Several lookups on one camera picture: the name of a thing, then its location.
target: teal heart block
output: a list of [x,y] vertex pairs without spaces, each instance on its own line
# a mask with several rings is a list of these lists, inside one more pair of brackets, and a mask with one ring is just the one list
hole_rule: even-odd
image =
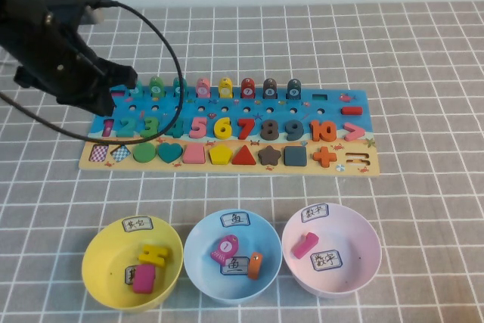
[[158,155],[165,163],[177,160],[183,154],[183,147],[180,144],[161,143],[158,146]]

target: orange block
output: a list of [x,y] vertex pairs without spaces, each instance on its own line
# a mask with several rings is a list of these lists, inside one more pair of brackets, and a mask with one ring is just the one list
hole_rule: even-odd
[[336,162],[336,153],[330,153],[327,147],[321,147],[321,149],[312,155],[312,159],[320,161],[323,168],[329,168],[330,162]]
[[336,140],[336,124],[332,121],[325,121],[320,124],[319,121],[313,120],[309,126],[311,127],[313,141],[319,141],[321,138],[323,141],[331,143]]
[[264,256],[261,253],[253,253],[249,261],[249,273],[247,276],[252,280],[259,278],[259,270],[262,265],[262,258]]

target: black cable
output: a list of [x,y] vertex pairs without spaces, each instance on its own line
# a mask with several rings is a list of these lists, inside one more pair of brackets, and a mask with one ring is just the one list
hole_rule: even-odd
[[62,135],[69,136],[70,138],[74,139],[79,139],[82,141],[89,141],[91,143],[96,143],[96,144],[104,144],[104,145],[130,145],[130,144],[140,144],[140,143],[145,143],[147,141],[153,140],[158,138],[159,136],[165,134],[175,123],[178,117],[180,116],[180,113],[182,111],[183,107],[183,96],[185,93],[184,86],[183,86],[183,75],[182,75],[182,69],[180,67],[180,63],[178,62],[178,58],[176,57],[175,51],[173,51],[172,46],[168,43],[166,38],[161,34],[161,32],[152,24],[143,14],[141,14],[139,11],[137,11],[134,8],[131,8],[130,6],[116,2],[114,0],[100,0],[99,3],[95,6],[95,8],[112,8],[112,7],[119,7],[126,9],[127,11],[133,13],[135,16],[143,20],[156,34],[158,37],[160,37],[161,41],[163,44],[166,46],[166,49],[168,49],[168,52],[171,54],[173,58],[173,62],[175,62],[175,67],[176,67],[176,72],[178,74],[178,80],[180,84],[180,100],[178,101],[178,107],[175,111],[175,115],[171,119],[171,121],[168,123],[165,128],[163,128],[160,132],[157,134],[147,137],[147,138],[141,138],[141,139],[136,139],[136,140],[128,140],[128,141],[114,141],[114,140],[104,140],[104,139],[98,139],[98,138],[89,138],[88,136],[76,134],[75,132],[70,132],[66,129],[62,129],[61,127],[47,121],[46,119],[41,118],[40,116],[34,114],[32,111],[27,110],[25,107],[22,105],[18,104],[16,101],[12,100],[9,98],[6,94],[3,92],[0,92],[0,98],[5,101],[7,104],[10,104],[11,106],[15,107],[17,110],[19,110],[21,113],[24,113],[25,115],[31,117],[38,123],[41,123],[44,126],[47,126],[49,129],[52,129],[56,132],[59,132]]

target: bowl label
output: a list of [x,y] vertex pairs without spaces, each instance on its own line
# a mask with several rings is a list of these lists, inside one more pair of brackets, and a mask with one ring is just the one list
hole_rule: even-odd
[[343,266],[338,250],[321,251],[311,255],[312,268],[317,272],[338,269]]
[[128,266],[124,271],[124,283],[127,285],[133,284],[133,279],[135,278],[136,265]]
[[234,256],[225,261],[225,266],[220,266],[222,275],[247,275],[249,273],[249,261],[246,256]]
[[124,219],[123,228],[126,232],[133,232],[138,230],[152,230],[153,223],[148,216],[136,216],[129,219]]
[[249,215],[245,212],[226,213],[220,217],[222,226],[248,226],[250,225]]
[[301,212],[302,223],[311,221],[313,219],[319,219],[321,217],[326,217],[330,214],[330,210],[327,204],[313,204],[312,206],[305,208]]

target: yellow number 6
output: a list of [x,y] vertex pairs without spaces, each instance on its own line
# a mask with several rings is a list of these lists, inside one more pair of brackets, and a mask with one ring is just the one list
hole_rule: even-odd
[[230,126],[230,119],[223,117],[217,120],[213,126],[213,133],[217,139],[226,139],[232,136],[232,127]]

